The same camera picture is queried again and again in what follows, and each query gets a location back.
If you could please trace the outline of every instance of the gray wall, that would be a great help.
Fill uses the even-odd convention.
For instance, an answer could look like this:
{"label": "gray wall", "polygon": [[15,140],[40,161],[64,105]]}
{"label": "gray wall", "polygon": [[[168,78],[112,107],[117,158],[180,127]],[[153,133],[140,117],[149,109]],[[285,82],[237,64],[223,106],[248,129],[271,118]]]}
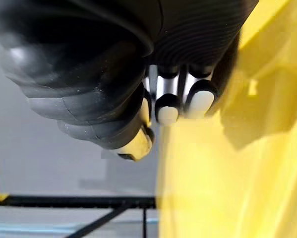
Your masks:
{"label": "gray wall", "polygon": [[[153,195],[156,172],[156,148],[141,162],[132,163],[91,142],[61,133],[56,121],[42,118],[29,109],[25,96],[3,76],[0,68],[0,192]],[[0,208],[0,222],[41,224],[53,221],[52,217],[61,223],[68,215],[24,209],[13,213],[11,208]],[[94,211],[89,215],[76,211],[74,217],[78,219],[72,222],[88,222]]]}

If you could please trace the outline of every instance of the robotic hand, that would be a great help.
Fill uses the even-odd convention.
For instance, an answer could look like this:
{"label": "robotic hand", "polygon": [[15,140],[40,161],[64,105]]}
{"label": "robotic hand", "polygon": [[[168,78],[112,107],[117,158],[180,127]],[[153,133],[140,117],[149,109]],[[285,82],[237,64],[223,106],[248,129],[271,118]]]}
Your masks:
{"label": "robotic hand", "polygon": [[61,131],[137,161],[153,143],[151,95],[162,125],[205,114],[257,2],[0,0],[2,66],[31,109]]}

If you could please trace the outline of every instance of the black metal frame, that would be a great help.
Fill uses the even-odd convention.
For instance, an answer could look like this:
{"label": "black metal frame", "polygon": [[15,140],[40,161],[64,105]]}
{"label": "black metal frame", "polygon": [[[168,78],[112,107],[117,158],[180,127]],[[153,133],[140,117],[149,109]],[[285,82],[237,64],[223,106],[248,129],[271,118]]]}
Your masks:
{"label": "black metal frame", "polygon": [[156,209],[154,197],[67,197],[10,195],[0,206],[37,208],[112,208],[113,211],[65,238],[83,238],[128,209],[143,210],[143,238],[147,238],[147,209]]}

